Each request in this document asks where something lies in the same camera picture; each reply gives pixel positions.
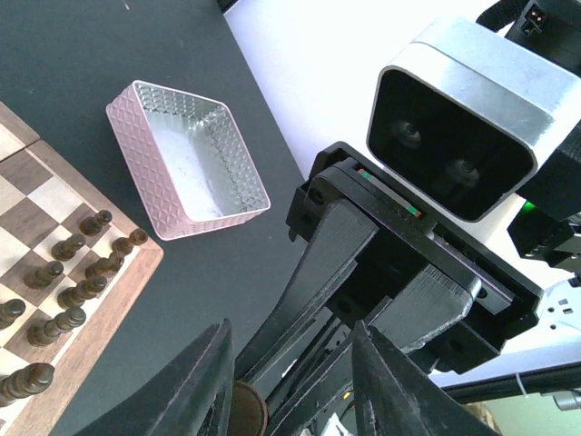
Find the dark bishop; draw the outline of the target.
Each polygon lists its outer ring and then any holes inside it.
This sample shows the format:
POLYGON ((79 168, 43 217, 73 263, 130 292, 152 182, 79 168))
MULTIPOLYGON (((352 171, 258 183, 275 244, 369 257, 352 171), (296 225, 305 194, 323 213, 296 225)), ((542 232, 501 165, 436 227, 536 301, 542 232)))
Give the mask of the dark bishop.
POLYGON ((106 287, 107 278, 96 275, 79 282, 75 287, 69 287, 57 296, 57 303, 64 309, 80 307, 85 301, 96 298, 106 287))
POLYGON ((268 407, 260 393, 248 383, 236 381, 232 388, 228 434, 263 436, 268 421, 268 407))

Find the dark knight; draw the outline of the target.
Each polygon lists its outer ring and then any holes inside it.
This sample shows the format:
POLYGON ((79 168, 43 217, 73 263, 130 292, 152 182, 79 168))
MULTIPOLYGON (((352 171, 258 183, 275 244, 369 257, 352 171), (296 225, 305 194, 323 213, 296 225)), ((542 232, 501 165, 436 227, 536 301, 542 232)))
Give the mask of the dark knight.
POLYGON ((94 276, 110 277, 118 273, 124 264, 124 255, 121 252, 112 252, 108 257, 100 258, 95 263, 89 265, 85 270, 85 278, 94 276))

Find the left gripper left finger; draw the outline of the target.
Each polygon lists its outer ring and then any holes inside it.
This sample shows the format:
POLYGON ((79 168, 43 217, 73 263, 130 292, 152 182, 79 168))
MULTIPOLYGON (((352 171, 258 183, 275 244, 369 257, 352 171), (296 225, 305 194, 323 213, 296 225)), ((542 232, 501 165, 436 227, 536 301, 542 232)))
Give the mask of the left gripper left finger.
POLYGON ((144 386, 79 435, 225 435, 233 346, 225 319, 205 329, 144 386))

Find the dark king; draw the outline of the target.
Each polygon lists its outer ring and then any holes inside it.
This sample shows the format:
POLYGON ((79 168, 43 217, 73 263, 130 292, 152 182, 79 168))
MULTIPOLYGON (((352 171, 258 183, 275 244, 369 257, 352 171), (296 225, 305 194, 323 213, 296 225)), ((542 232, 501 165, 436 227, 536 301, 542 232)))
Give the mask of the dark king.
POLYGON ((35 362, 23 369, 1 378, 1 406, 7 407, 16 401, 46 391, 54 379, 54 366, 35 362))

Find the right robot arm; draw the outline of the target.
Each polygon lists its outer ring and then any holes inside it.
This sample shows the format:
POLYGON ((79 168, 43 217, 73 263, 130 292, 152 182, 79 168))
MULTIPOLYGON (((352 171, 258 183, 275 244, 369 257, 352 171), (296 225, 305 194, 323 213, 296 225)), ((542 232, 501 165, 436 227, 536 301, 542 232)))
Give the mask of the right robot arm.
POLYGON ((473 370, 539 320, 541 289, 465 223, 518 195, 518 255, 580 269, 580 4, 434 20, 381 70, 367 146, 319 152, 297 189, 287 224, 306 249, 234 376, 257 382, 326 308, 268 396, 267 434, 352 391, 361 435, 488 435, 428 375, 473 370))

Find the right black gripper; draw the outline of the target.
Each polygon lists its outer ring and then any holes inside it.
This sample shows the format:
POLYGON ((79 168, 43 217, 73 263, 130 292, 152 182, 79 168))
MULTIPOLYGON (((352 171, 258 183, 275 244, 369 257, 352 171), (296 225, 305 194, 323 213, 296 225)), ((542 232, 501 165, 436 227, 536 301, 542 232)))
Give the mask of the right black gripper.
MULTIPOLYGON (((282 296, 235 361, 256 382, 327 307, 364 320, 427 371, 462 374, 538 325, 542 290, 343 142, 319 152, 287 215, 310 241, 282 296)), ((272 416, 298 435, 347 388, 351 334, 272 416)))

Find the dark queen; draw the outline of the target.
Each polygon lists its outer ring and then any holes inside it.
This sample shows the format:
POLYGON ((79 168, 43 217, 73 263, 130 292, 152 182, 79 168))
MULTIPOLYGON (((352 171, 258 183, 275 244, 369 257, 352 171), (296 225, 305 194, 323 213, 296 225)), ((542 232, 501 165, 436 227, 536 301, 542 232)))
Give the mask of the dark queen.
POLYGON ((56 342, 62 335, 82 326, 85 321, 85 311, 81 307, 72 307, 50 320, 33 325, 28 330, 27 339, 33 346, 45 347, 56 342))

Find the dark pawn placed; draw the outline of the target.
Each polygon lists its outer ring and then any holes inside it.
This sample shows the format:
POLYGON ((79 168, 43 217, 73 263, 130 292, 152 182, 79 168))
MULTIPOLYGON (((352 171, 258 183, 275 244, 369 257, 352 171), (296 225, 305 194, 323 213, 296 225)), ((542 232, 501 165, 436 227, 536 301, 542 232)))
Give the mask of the dark pawn placed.
POLYGON ((79 225, 82 234, 93 236, 98 234, 106 224, 113 219, 113 215, 108 210, 101 210, 92 216, 83 219, 79 225))
POLYGON ((0 304, 0 329, 10 327, 25 313, 26 304, 21 299, 12 299, 0 304))
POLYGON ((24 277, 24 283, 32 289, 43 289, 49 286, 64 271, 64 266, 58 261, 49 262, 29 271, 24 277))
POLYGON ((84 235, 75 233, 66 240, 56 243, 51 249, 51 254, 57 261, 66 262, 75 257, 77 252, 84 246, 84 235))

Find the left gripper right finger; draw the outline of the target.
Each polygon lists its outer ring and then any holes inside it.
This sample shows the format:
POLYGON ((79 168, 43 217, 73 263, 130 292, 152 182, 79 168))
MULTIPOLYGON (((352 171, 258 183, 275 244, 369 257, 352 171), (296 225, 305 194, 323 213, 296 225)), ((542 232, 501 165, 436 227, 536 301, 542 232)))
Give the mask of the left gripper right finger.
POLYGON ((407 355, 364 322, 351 332, 359 435, 495 435, 432 383, 407 355))

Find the dark rook corner piece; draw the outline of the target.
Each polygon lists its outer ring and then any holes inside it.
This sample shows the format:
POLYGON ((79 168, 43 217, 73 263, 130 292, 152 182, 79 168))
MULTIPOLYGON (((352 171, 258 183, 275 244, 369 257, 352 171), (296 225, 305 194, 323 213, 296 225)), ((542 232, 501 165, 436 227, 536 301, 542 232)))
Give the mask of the dark rook corner piece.
POLYGON ((127 237, 119 237, 112 242, 114 252, 128 255, 133 248, 146 243, 149 239, 147 232, 142 228, 136 228, 127 237))

